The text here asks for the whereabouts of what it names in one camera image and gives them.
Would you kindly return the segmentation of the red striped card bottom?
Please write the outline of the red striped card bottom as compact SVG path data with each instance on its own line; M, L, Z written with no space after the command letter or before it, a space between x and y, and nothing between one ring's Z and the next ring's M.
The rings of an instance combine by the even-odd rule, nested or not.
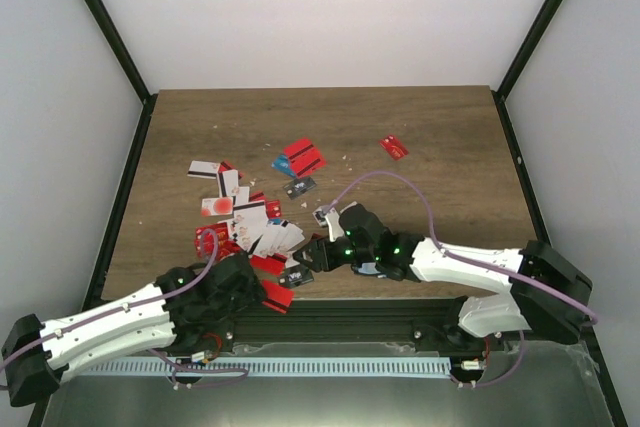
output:
M265 291L265 298L262 304L274 311L286 314L293 301L294 292L268 280L262 280L261 286Z

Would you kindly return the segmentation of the red striped card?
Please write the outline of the red striped card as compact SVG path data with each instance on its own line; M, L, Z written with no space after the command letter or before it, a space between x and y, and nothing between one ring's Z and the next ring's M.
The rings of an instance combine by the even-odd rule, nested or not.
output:
M309 138L301 138L286 146L283 153L298 178L310 176L326 165L324 156Z
M294 292L268 280L262 280L261 286L265 291L265 298L262 304L274 311L286 314L293 301Z
M311 236L311 239L309 240L309 243L311 245L323 245L328 241L328 237L327 236L323 236L317 233L314 233Z

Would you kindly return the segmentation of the blue leather card holder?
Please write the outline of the blue leather card holder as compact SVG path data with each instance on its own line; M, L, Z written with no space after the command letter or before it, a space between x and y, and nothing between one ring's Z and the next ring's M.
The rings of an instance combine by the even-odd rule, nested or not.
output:
M383 273L375 262L367 262L361 264L354 264L351 266L351 270L355 275L364 277L386 278L387 275Z

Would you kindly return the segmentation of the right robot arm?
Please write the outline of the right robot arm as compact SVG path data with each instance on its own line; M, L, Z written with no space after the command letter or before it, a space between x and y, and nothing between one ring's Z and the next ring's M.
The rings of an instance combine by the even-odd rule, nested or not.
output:
M297 249L293 257L309 270L342 266L361 276L417 283L451 283L486 291L456 300L444 325L458 350L492 334L531 331L564 345L576 343L593 322L587 304L591 280L549 244L523 249L482 249L394 232L359 203L342 211L320 208L328 233Z

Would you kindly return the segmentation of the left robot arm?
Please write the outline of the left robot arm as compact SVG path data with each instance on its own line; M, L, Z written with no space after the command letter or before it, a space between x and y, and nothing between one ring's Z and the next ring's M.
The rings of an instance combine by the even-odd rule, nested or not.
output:
M208 323L259 304L266 290L243 253L174 267L121 299L79 314L16 320L1 347L2 391L13 407L52 395L102 362L147 349L196 349Z

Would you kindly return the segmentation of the black VIP card bottom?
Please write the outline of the black VIP card bottom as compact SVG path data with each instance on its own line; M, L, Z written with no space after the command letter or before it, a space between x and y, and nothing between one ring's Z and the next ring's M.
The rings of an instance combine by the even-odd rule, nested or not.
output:
M288 289L297 288L313 281L312 271L301 265L285 268L278 277L279 284Z

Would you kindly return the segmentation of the black vip card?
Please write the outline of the black vip card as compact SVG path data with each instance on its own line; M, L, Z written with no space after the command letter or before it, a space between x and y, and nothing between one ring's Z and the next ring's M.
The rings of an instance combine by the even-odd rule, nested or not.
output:
M314 179L310 176L293 179L287 183L283 190L289 199L296 199L317 186Z
M285 268L278 277L279 284L288 289L297 288L313 281L312 271L301 265Z

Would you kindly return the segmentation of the red gold cards pile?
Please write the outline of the red gold cards pile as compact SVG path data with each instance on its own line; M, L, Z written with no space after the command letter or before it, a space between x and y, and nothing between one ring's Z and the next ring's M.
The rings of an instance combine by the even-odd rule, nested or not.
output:
M215 245L218 245L217 260L241 251L240 246L230 236L228 221L217 222L195 230L194 246L199 258L211 256Z

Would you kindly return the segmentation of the small red card centre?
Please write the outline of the small red card centre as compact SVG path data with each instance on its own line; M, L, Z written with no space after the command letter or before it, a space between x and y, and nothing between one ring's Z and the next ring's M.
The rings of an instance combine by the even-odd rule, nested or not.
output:
M279 200L266 200L265 209L269 219L278 219L282 216L281 203Z

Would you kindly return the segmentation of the black VIP card top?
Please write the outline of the black VIP card top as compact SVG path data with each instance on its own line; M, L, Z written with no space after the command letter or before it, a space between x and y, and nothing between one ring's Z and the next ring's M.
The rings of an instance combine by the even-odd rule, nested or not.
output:
M293 179L287 183L283 190L289 199L296 199L317 186L314 179L310 176Z

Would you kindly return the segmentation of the red striped card top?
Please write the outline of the red striped card top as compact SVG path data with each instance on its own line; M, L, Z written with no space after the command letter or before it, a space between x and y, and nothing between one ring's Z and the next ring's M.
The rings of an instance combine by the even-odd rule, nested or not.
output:
M301 138L286 146L283 153L298 178L310 176L326 165L324 156L309 138Z

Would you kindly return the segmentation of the white red-circle card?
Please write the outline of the white red-circle card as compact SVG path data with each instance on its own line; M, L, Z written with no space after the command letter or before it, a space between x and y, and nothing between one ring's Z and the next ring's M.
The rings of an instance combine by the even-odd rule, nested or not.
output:
M234 199L232 197L204 198L201 201L201 215L203 217L231 215L233 208Z

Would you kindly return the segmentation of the blue card top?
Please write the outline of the blue card top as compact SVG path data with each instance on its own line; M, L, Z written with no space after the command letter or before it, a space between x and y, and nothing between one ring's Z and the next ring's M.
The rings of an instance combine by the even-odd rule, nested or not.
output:
M290 166L289 159L286 155L280 154L272 163L271 167L280 173L283 173L291 178L295 178L296 174Z

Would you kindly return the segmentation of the white striped card upright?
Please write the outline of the white striped card upright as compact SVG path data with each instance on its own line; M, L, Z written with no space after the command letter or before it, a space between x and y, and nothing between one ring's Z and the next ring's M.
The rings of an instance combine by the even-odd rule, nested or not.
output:
M220 197L234 197L239 191L239 172L235 169L219 172L217 183Z

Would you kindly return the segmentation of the white striped card top-left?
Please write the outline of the white striped card top-left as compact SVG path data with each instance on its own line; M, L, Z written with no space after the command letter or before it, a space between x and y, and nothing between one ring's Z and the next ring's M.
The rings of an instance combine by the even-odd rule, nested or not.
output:
M215 179L219 169L219 163L193 160L189 165L187 175L194 178Z

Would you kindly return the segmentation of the red card far right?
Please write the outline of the red card far right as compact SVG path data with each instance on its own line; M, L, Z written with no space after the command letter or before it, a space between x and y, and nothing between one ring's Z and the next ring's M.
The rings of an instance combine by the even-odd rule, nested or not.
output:
M409 154L409 151L404 144L392 134L383 137L379 141L379 144L395 161L398 161Z

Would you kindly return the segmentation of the black aluminium frame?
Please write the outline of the black aluminium frame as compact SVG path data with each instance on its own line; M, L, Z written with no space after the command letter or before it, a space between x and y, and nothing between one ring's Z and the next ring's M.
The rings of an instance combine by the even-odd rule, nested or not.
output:
M142 105L89 287L82 303L81 309L88 311L92 308L102 307L106 303L102 297L104 285L140 158L147 142L157 97L146 86L104 2L102 0L83 1L89 8ZM544 0L499 88L492 93L492 102L501 123L538 242L547 242L550 237L508 113L507 99L525 67L529 64L563 1ZM410 324L432 327L436 322L444 320L454 304L454 300L448 298L432 300L309 300L302 306L295 308L289 320L275 326L274 331L277 334L286 335L287 340L295 344L300 344L305 340L335 340L340 344L356 340L378 340L383 328L389 327L394 333L397 333L401 327L407 324L401 318L403 314L409 315Z

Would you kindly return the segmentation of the light blue slotted rail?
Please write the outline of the light blue slotted rail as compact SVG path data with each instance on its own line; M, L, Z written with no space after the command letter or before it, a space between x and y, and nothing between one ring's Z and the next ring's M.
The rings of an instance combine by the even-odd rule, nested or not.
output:
M192 370L196 375L244 369L253 377L398 377L447 379L451 362L437 357L222 357ZM125 357L90 368L85 376L168 376L174 368L158 357Z

